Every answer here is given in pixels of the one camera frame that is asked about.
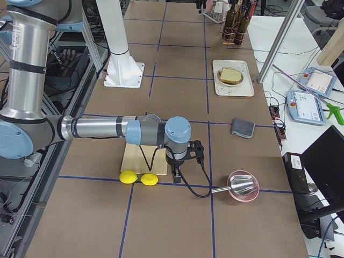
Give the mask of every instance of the pink bowl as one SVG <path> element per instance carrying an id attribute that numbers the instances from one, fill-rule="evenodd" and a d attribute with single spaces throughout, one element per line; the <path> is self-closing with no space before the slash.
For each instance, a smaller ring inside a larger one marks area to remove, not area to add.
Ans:
<path id="1" fill-rule="evenodd" d="M 257 188 L 256 191 L 251 192 L 248 195 L 245 196 L 241 196 L 241 195 L 236 195 L 234 192 L 232 192 L 231 190 L 229 190 L 228 192 L 230 192 L 230 195 L 235 199 L 238 200 L 240 202 L 250 202 L 251 200 L 254 200 L 255 198 L 257 198 L 258 194 L 259 194 L 259 184 L 257 179 L 254 177 L 254 175 L 252 175 L 250 172 L 244 171 L 244 170 L 237 170 L 232 172 L 227 179 L 227 185 L 230 183 L 231 177 L 235 176 L 235 175 L 250 175 L 252 176 L 253 179 L 253 184 L 254 186 Z"/>

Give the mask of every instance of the yellow sponge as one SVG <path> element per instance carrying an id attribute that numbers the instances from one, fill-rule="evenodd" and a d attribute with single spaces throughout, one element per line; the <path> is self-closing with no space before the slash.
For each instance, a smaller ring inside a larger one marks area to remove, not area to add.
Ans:
<path id="1" fill-rule="evenodd" d="M 158 182 L 158 177 L 155 174 L 144 174 L 141 177 L 141 182 L 144 185 L 155 185 Z"/>
<path id="2" fill-rule="evenodd" d="M 119 175 L 119 180 L 124 184 L 132 184 L 138 179 L 137 174 L 131 170 L 125 170 Z"/>

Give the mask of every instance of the computer monitor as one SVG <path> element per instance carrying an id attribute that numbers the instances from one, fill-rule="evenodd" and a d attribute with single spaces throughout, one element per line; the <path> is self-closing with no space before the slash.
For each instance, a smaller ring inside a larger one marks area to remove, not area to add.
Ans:
<path id="1" fill-rule="evenodd" d="M 330 204 L 315 214 L 320 218 L 336 212 L 344 223 L 344 136 L 332 125 L 300 158 Z"/>

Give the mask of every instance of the white tray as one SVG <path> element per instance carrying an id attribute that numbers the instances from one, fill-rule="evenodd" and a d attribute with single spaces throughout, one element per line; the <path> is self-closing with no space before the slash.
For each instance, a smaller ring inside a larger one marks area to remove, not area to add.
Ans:
<path id="1" fill-rule="evenodd" d="M 229 87 L 220 82 L 217 74 L 224 67 L 230 67 L 239 70 L 243 74 L 243 81 L 234 87 Z M 219 96 L 233 96 L 233 97 L 252 97 L 254 95 L 254 89 L 249 75 L 248 66 L 245 61 L 238 60 L 214 60 L 213 61 L 213 73 L 215 92 Z"/>

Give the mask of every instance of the white column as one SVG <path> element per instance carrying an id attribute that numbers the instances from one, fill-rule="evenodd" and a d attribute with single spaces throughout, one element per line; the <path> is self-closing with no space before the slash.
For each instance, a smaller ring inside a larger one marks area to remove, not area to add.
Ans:
<path id="1" fill-rule="evenodd" d="M 111 51 L 104 85 L 139 88 L 145 64 L 136 63 L 130 56 L 119 0 L 96 2 Z"/>

